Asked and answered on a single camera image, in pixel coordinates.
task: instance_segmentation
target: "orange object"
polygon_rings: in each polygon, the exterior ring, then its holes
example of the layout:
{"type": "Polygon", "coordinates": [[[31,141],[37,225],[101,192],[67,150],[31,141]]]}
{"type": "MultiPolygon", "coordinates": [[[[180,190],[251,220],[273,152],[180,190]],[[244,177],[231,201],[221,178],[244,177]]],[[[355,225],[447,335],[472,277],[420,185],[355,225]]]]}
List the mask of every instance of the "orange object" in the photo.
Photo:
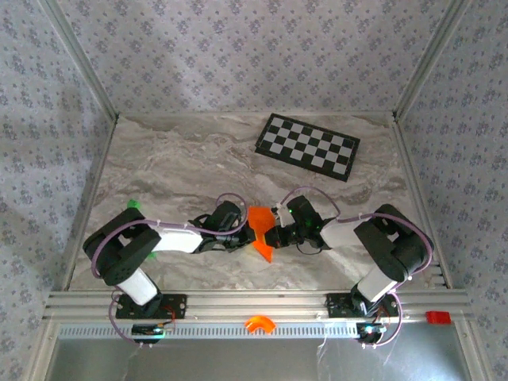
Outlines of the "orange object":
{"type": "Polygon", "coordinates": [[[258,328],[261,328],[266,333],[271,333],[276,326],[269,317],[263,315],[253,316],[245,322],[245,328],[250,333],[254,333],[258,328]]]}
{"type": "Polygon", "coordinates": [[[254,230],[256,240],[252,246],[271,263],[273,247],[264,241],[264,234],[275,226],[275,217],[270,208],[262,206],[250,206],[248,208],[248,225],[254,230]]]}

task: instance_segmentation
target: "patterned wall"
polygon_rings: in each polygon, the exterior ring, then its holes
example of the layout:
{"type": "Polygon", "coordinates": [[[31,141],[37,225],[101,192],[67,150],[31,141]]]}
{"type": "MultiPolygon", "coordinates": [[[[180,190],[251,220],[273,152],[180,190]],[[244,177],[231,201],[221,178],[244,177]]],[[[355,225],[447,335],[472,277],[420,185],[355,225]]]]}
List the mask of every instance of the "patterned wall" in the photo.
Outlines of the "patterned wall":
{"type": "Polygon", "coordinates": [[[0,12],[0,379],[15,380],[109,124],[37,0],[0,12]]]}
{"type": "Polygon", "coordinates": [[[402,123],[457,287],[508,379],[508,5],[474,1],[402,123]]]}
{"type": "Polygon", "coordinates": [[[121,113],[392,110],[448,5],[58,1],[121,113]]]}

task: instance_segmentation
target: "gray marble table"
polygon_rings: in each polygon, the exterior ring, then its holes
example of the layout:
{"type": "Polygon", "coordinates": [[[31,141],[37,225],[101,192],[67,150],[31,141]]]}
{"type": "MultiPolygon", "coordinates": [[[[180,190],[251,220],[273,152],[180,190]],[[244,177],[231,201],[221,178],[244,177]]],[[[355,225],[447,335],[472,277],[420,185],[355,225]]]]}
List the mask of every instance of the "gray marble table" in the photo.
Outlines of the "gray marble table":
{"type": "MultiPolygon", "coordinates": [[[[120,213],[131,198],[140,202],[146,217],[185,222],[212,211],[223,192],[241,194],[253,205],[273,206],[299,185],[329,193],[343,217],[372,212],[389,202],[416,218],[386,126],[358,117],[292,117],[361,139],[348,182],[255,154],[268,114],[120,118],[85,237],[120,213]]],[[[323,217],[333,216],[325,198],[306,195],[323,217]]],[[[251,247],[200,255],[160,252],[142,268],[161,289],[349,289],[373,265],[352,232],[356,225],[343,227],[340,247],[317,256],[285,248],[276,250],[269,264],[251,247]]],[[[429,277],[415,277],[404,287],[422,288],[429,277]]],[[[80,253],[71,289],[106,288],[92,277],[90,261],[80,253]]]]}

